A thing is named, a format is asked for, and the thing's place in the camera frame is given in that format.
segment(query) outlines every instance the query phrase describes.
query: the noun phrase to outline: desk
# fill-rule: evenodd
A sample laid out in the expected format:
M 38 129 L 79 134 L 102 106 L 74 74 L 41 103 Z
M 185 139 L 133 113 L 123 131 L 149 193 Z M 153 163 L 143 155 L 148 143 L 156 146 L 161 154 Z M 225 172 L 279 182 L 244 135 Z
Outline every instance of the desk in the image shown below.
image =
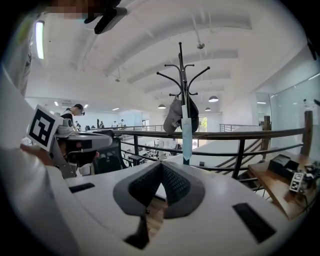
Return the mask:
M 304 166 L 313 163 L 314 160 L 302 154 L 292 154 L 289 152 L 281 152 L 282 155 L 290 157 L 291 160 L 299 163 L 300 169 L 304 170 Z M 248 168 L 257 177 L 260 184 L 269 193 L 273 203 L 284 212 L 289 220 L 294 219 L 306 208 L 306 200 L 301 194 L 296 194 L 289 190 L 290 181 L 268 169 L 269 161 L 263 163 L 249 164 Z M 316 197 L 315 183 L 310 189 L 305 190 L 307 203 L 310 205 Z

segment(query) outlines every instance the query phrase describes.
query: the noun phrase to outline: wooden floor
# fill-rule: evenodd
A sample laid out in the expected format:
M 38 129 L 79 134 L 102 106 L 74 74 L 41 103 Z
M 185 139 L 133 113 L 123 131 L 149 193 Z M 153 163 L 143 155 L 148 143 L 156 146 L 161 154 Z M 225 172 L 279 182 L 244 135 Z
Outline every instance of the wooden floor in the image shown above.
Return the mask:
M 164 222 L 164 209 L 168 205 L 165 201 L 153 198 L 147 210 L 150 212 L 146 215 L 146 224 L 148 229 L 149 238 L 152 239 L 160 229 Z

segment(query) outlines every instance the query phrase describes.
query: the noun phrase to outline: light blue cloth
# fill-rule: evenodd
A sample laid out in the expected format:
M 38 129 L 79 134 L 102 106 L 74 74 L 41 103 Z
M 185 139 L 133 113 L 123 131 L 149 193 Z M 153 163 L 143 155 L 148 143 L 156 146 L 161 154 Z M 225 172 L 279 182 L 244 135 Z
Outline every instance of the light blue cloth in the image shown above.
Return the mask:
M 188 161 L 192 156 L 192 126 L 191 118 L 181 119 L 183 158 Z

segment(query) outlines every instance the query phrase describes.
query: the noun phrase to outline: black fisheye border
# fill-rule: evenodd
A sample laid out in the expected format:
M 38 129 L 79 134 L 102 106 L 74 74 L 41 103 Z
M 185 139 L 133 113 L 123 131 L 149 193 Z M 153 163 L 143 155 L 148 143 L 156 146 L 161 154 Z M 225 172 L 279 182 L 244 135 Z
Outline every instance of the black fisheye border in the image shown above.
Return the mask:
M 2 26 L 0 40 L 0 58 L 2 59 L 8 42 L 16 30 L 21 18 L 30 10 L 39 4 L 45 5 L 49 1 L 40 0 L 9 0 L 2 1 Z M 301 23 L 309 47 L 314 49 L 317 57 L 320 56 L 320 27 L 319 27 L 319 4 L 315 0 L 279 0 Z M 4 193 L 0 180 L 0 202 L 1 202 L 1 220 L 2 220 L 2 243 L 3 252 L 14 253 L 33 253 L 40 255 L 51 255 L 46 247 L 35 239 L 30 230 L 24 227 L 17 216 L 14 214 L 8 199 Z M 309 211 L 305 221 L 299 227 L 296 233 L 273 255 L 282 256 L 285 254 L 300 252 L 312 253 L 312 248 L 318 244 L 318 233 L 320 230 L 320 201 L 316 199 L 313 208 Z

